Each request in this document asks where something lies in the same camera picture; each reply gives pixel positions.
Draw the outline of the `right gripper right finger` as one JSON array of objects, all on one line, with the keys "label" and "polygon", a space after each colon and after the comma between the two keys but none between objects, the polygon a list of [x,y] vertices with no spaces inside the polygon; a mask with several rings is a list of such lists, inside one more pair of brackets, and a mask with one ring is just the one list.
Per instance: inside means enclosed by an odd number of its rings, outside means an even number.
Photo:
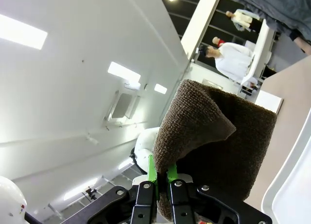
[{"label": "right gripper right finger", "polygon": [[175,224],[271,224],[272,219],[216,186],[186,182],[177,166],[167,170]]}]

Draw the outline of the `person's right hand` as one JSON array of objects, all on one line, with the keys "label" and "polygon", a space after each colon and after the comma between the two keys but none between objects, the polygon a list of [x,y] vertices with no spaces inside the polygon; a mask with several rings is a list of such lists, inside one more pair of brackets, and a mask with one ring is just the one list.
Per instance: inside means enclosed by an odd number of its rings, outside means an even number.
[{"label": "person's right hand", "polygon": [[297,37],[294,39],[294,43],[303,50],[307,55],[311,55],[311,45],[302,39],[301,37]]}]

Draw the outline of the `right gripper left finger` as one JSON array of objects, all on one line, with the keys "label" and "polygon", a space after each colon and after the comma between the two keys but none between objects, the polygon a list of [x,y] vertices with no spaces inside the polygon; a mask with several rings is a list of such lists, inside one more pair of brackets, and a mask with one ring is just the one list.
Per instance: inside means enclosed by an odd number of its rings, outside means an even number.
[{"label": "right gripper left finger", "polygon": [[115,186],[94,203],[88,224],[150,224],[156,215],[154,158],[148,156],[147,178],[127,190]]}]

